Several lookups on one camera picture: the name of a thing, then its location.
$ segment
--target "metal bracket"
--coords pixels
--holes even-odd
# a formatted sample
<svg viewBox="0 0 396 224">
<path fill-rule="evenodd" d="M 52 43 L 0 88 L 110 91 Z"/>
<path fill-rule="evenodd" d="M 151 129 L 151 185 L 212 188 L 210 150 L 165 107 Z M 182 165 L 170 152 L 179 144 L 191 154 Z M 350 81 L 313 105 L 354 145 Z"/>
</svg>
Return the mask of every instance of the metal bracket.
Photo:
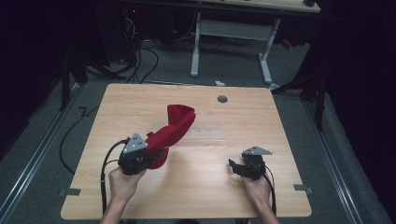
<svg viewBox="0 0 396 224">
<path fill-rule="evenodd" d="M 125 146 L 123 153 L 128 154 L 146 147 L 148 147 L 148 144 L 145 142 L 145 140 L 143 140 L 143 138 L 138 133 L 134 133 L 128 144 Z"/>
<path fill-rule="evenodd" d="M 294 185 L 294 190 L 303 190 L 306 194 L 312 194 L 314 191 L 306 185 Z"/>
<path fill-rule="evenodd" d="M 250 147 L 244 151 L 248 155 L 272 155 L 273 152 L 262 147 Z"/>
<path fill-rule="evenodd" d="M 67 195 L 78 196 L 81 193 L 81 189 L 61 189 L 59 191 L 59 197 L 65 197 Z"/>
</svg>

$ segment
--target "white desk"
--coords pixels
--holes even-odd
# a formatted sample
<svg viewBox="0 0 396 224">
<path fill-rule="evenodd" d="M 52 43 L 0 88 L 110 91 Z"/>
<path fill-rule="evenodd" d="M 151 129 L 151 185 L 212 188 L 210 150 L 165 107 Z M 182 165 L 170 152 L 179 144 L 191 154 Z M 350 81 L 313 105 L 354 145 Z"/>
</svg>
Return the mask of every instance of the white desk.
<svg viewBox="0 0 396 224">
<path fill-rule="evenodd" d="M 201 2 L 237 5 L 241 7 L 263 7 L 274 10 L 292 10 L 307 13 L 320 12 L 320 8 L 317 4 L 314 4 L 313 7 L 307 7 L 301 0 L 200 0 L 199 3 Z M 191 62 L 191 76 L 198 76 L 200 55 L 199 45 L 201 35 L 215 35 L 265 41 L 262 53 L 259 54 L 259 60 L 262 67 L 264 81 L 267 84 L 271 84 L 272 79 L 268 69 L 267 57 L 274 42 L 279 23 L 279 19 L 275 20 L 272 25 L 254 25 L 227 21 L 201 20 L 201 13 L 198 13 L 195 30 L 195 46 Z"/>
</svg>

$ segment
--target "gray carpet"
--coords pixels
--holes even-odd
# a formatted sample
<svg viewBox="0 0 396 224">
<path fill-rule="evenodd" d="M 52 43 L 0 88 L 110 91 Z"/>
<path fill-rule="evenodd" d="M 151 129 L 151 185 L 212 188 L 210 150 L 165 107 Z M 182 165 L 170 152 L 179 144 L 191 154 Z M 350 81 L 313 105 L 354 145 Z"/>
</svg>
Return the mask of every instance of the gray carpet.
<svg viewBox="0 0 396 224">
<path fill-rule="evenodd" d="M 309 46 L 303 46 L 286 50 L 278 45 L 272 47 L 268 63 L 275 84 L 281 85 L 292 81 L 308 48 Z M 158 44 L 153 50 L 160 60 L 157 68 L 147 78 L 147 82 L 152 83 L 155 80 L 214 86 L 215 80 L 219 80 L 226 86 L 268 88 L 268 85 L 263 83 L 261 68 L 255 54 L 229 52 L 221 47 L 216 50 L 204 49 L 201 51 L 200 74 L 198 77 L 190 77 L 191 46 L 174 46 L 170 49 Z M 140 78 L 154 64 L 154 55 L 142 50 L 142 65 L 138 72 Z M 81 107 L 90 110 L 98 106 L 107 84 L 114 82 L 121 81 L 90 76 L 90 81 L 77 96 L 59 130 L 54 134 L 45 159 L 15 207 L 9 223 L 97 223 L 97 221 L 68 221 L 61 218 L 64 197 L 59 196 L 59 192 L 70 186 L 73 176 L 60 162 L 59 147 L 68 129 L 81 118 L 83 110 Z M 275 100 L 303 183 L 313 190 L 308 194 L 313 212 L 310 217 L 280 220 L 282 223 L 349 223 L 320 148 L 315 126 L 312 125 L 304 103 L 300 101 L 297 93 L 298 91 L 287 91 L 275 95 Z M 60 99 L 61 87 L 57 85 L 47 101 L 31 117 L 28 127 L 14 148 L 1 161 L 0 202 L 3 202 L 12 190 L 46 130 L 57 116 Z M 77 167 L 94 118 L 95 113 L 92 113 L 91 116 L 83 119 L 64 141 L 64 160 L 72 169 Z M 345 176 L 352 197 L 359 208 L 362 222 L 390 223 L 353 154 L 329 98 L 326 100 L 323 118 L 323 133 L 341 173 Z"/>
</svg>

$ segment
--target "desk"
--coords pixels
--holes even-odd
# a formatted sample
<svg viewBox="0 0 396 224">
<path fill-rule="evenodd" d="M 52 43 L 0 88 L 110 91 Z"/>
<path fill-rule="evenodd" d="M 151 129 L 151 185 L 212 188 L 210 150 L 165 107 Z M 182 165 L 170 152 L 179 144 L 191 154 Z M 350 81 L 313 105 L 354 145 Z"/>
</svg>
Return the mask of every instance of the desk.
<svg viewBox="0 0 396 224">
<path fill-rule="evenodd" d="M 235 5 L 240 7 L 262 7 L 271 8 L 275 10 L 294 10 L 300 12 L 315 12 L 319 13 L 320 8 L 317 4 L 312 7 L 306 6 L 301 0 L 199 0 L 199 4 L 211 3 L 220 5 Z M 197 13 L 196 29 L 195 29 L 195 46 L 192 54 L 191 62 L 191 76 L 197 77 L 199 70 L 199 55 L 200 55 L 200 36 L 201 35 L 216 35 L 224 37 L 245 38 L 251 40 L 264 41 L 265 45 L 259 53 L 260 65 L 262 67 L 262 75 L 265 83 L 272 84 L 271 74 L 268 69 L 267 57 L 270 48 L 274 42 L 276 31 L 280 19 L 276 18 L 274 24 L 246 24 L 239 22 L 228 21 L 212 21 L 201 20 L 201 13 Z"/>
<path fill-rule="evenodd" d="M 228 102 L 220 103 L 220 95 Z M 263 159 L 275 177 L 278 216 L 311 214 L 305 192 L 294 189 L 303 183 L 269 90 L 111 84 L 70 187 L 81 192 L 66 197 L 63 218 L 102 217 L 99 175 L 109 148 L 134 132 L 144 136 L 165 125 L 171 104 L 193 107 L 195 122 L 170 148 L 165 165 L 146 172 L 123 218 L 256 217 L 240 177 L 228 165 L 228 159 L 242 163 L 242 151 L 253 146 L 273 152 Z M 120 151 L 116 148 L 109 160 Z M 116 166 L 108 166 L 106 173 Z"/>
</svg>

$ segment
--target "cable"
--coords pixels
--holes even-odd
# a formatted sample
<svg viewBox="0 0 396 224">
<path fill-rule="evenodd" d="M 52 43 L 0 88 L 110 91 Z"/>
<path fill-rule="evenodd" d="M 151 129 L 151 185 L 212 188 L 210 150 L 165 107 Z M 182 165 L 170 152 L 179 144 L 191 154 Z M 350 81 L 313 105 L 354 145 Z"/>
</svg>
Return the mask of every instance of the cable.
<svg viewBox="0 0 396 224">
<path fill-rule="evenodd" d="M 233 45 L 237 45 L 237 46 L 245 46 L 245 45 L 248 45 L 250 43 L 258 42 L 258 40 L 250 39 L 250 40 L 248 40 L 248 41 L 246 41 L 244 43 L 237 43 L 237 42 L 234 42 L 234 41 L 227 40 L 227 38 L 224 38 L 223 41 L 224 41 L 224 43 L 233 44 Z"/>
<path fill-rule="evenodd" d="M 134 79 L 136 78 L 136 80 L 137 80 L 137 83 L 140 83 L 140 79 L 139 79 L 139 75 L 137 74 L 137 72 L 136 72 L 136 74 L 134 75 Z"/>
<path fill-rule="evenodd" d="M 200 47 L 201 49 L 213 50 L 213 49 L 218 49 L 219 47 L 222 46 L 222 44 L 223 44 L 223 38 L 212 38 L 212 39 L 215 39 L 216 41 L 219 41 L 219 44 L 218 44 L 217 46 L 215 46 L 214 48 L 206 48 L 206 47 L 204 47 L 202 44 L 200 44 L 199 47 Z"/>
<path fill-rule="evenodd" d="M 242 79 L 242 78 L 239 78 L 239 77 L 236 77 L 236 79 L 238 79 L 239 81 L 241 81 L 241 82 L 243 82 L 243 83 L 245 83 L 247 86 L 251 86 L 250 84 L 248 84 L 244 79 Z"/>
<path fill-rule="evenodd" d="M 134 29 L 132 30 L 132 36 L 131 36 L 131 40 L 134 40 L 134 32 L 136 31 L 136 27 L 134 26 L 134 22 L 131 21 L 131 20 L 128 19 L 128 18 L 125 18 L 125 20 L 127 20 L 128 22 L 131 23 L 131 24 L 128 26 L 128 28 L 126 28 L 126 31 L 127 31 L 127 32 L 129 31 L 129 29 L 131 28 L 131 26 L 134 27 Z"/>
<path fill-rule="evenodd" d="M 106 165 L 109 165 L 111 162 L 114 162 L 114 161 L 119 161 L 119 160 L 108 161 L 108 162 L 106 163 Z"/>
<path fill-rule="evenodd" d="M 147 72 L 147 73 L 143 76 L 142 80 L 140 81 L 140 84 L 143 84 L 143 82 L 145 81 L 146 77 L 148 77 L 149 74 L 150 74 L 152 71 L 154 71 L 154 69 L 157 67 L 158 61 L 159 61 L 159 57 L 158 57 L 158 54 L 157 54 L 156 52 L 152 51 L 151 49 L 146 49 L 146 50 L 148 50 L 148 51 L 150 51 L 151 53 L 153 53 L 153 54 L 155 55 L 157 61 L 155 62 L 154 67 L 152 67 L 152 69 L 151 69 L 149 72 Z"/>
<path fill-rule="evenodd" d="M 189 38 L 195 36 L 195 35 L 191 35 L 191 36 L 187 36 L 187 35 L 189 35 L 189 34 L 191 33 L 192 27 L 193 27 L 194 24 L 195 24 L 196 16 L 197 16 L 197 13 L 195 12 L 195 13 L 194 13 L 194 18 L 192 18 L 192 23 L 191 23 L 191 26 L 190 26 L 190 30 L 189 30 L 183 37 L 181 37 L 181 38 L 179 38 L 179 39 L 174 39 L 174 42 L 176 42 L 176 41 L 178 41 L 178 40 L 189 39 Z"/>
<path fill-rule="evenodd" d="M 62 165 L 64 166 L 64 168 L 66 168 L 67 171 L 69 171 L 72 175 L 74 175 L 76 172 L 70 168 L 66 162 L 64 161 L 64 156 L 63 156 L 63 147 L 64 147 L 64 141 L 66 140 L 67 135 L 70 134 L 70 132 L 73 130 L 74 127 L 76 127 L 76 125 L 78 125 L 84 118 L 88 117 L 93 111 L 97 110 L 99 108 L 99 105 L 96 106 L 94 109 L 90 110 L 88 113 L 83 114 L 82 117 L 80 119 L 78 119 L 66 132 L 66 134 L 64 135 L 64 138 L 61 141 L 61 144 L 59 145 L 59 159 L 61 160 Z"/>
<path fill-rule="evenodd" d="M 139 55 L 139 63 L 137 64 L 137 67 L 135 67 L 134 72 L 128 77 L 128 79 L 126 80 L 126 83 L 129 83 L 131 81 L 131 78 L 134 77 L 137 73 L 137 70 L 140 68 L 140 63 L 142 61 L 142 53 L 140 51 L 140 48 L 138 48 L 137 50 L 138 55 Z"/>
<path fill-rule="evenodd" d="M 181 46 L 181 47 L 189 47 L 189 46 L 192 46 L 192 45 L 194 45 L 195 44 L 195 41 L 193 41 L 193 40 L 191 40 L 190 41 L 190 44 L 180 44 L 180 43 L 177 43 L 177 42 L 174 42 L 174 44 L 176 44 L 176 45 L 178 45 L 178 46 Z"/>
<path fill-rule="evenodd" d="M 105 174 L 105 169 L 106 169 L 106 166 L 107 166 L 109 163 L 113 162 L 113 161 L 107 162 L 108 157 L 110 156 L 110 154 L 111 154 L 111 152 L 114 150 L 114 148 L 116 148 L 117 146 L 119 146 L 119 145 L 121 145 L 121 144 L 125 144 L 125 145 L 126 145 L 126 144 L 129 142 L 130 139 L 131 139 L 131 138 L 128 137 L 127 139 L 120 140 L 118 143 L 114 144 L 114 145 L 110 148 L 110 150 L 107 152 L 106 157 L 105 157 L 105 160 L 103 161 L 102 171 L 101 171 L 101 174 L 100 174 L 100 189 L 101 189 L 101 193 L 102 193 L 102 208 L 103 208 L 103 214 L 105 213 L 106 208 L 107 208 L 106 180 L 105 180 L 106 174 Z"/>
<path fill-rule="evenodd" d="M 260 169 L 259 169 L 256 165 L 253 164 L 253 162 L 250 162 L 250 165 L 252 165 L 254 168 L 256 168 L 256 170 L 258 170 L 258 171 L 260 172 L 260 174 L 262 174 L 262 176 L 265 178 L 265 180 L 266 180 L 266 181 L 268 182 L 268 184 L 270 185 L 271 195 L 272 195 L 272 209 L 273 209 L 273 212 L 274 212 L 274 214 L 275 214 L 275 216 L 276 216 L 275 180 L 274 180 L 274 175 L 273 175 L 273 173 L 272 173 L 271 170 L 268 168 L 268 166 L 265 166 L 265 168 L 270 172 L 274 184 L 271 183 L 271 181 L 270 181 L 270 179 L 268 178 L 268 176 L 266 176 L 265 173 L 262 173 L 262 172 L 260 171 Z"/>
</svg>

